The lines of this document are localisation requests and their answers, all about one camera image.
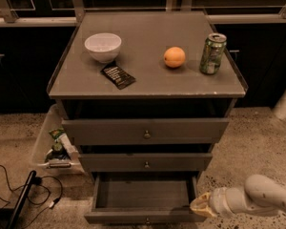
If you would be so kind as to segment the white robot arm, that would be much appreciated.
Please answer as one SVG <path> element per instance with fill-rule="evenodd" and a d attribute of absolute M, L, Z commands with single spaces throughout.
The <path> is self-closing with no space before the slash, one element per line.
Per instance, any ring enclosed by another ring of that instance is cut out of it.
<path fill-rule="evenodd" d="M 205 218 L 230 218 L 236 214 L 274 217 L 286 213 L 286 189 L 263 175 L 249 176 L 243 186 L 220 187 L 190 203 L 190 209 Z"/>

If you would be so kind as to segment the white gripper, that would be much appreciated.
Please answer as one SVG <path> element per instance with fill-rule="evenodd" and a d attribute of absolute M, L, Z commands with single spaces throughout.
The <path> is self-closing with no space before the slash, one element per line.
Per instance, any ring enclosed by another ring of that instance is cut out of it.
<path fill-rule="evenodd" d="M 190 203 L 190 209 L 205 218 L 220 216 L 229 218 L 234 214 L 249 213 L 252 200 L 243 187 L 221 187 L 206 192 Z"/>

